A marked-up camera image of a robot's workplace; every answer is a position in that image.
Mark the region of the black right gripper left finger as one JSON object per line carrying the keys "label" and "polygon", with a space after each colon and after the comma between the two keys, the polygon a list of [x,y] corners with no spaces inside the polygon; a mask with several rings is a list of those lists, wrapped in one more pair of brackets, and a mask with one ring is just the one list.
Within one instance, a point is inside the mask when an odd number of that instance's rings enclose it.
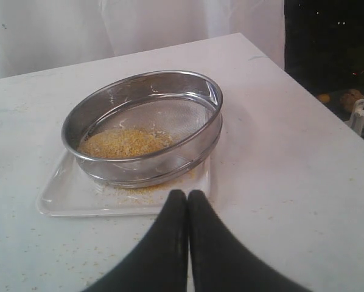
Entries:
{"label": "black right gripper left finger", "polygon": [[187,198],[170,191],[151,228],[111,271],[86,291],[186,291]]}

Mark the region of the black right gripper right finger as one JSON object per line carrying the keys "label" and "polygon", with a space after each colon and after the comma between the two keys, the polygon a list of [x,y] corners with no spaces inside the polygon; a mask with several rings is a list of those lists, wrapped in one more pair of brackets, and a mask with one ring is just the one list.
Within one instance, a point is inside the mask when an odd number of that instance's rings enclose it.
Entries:
{"label": "black right gripper right finger", "polygon": [[233,236],[202,191],[191,191],[187,206],[195,291],[295,290]]}

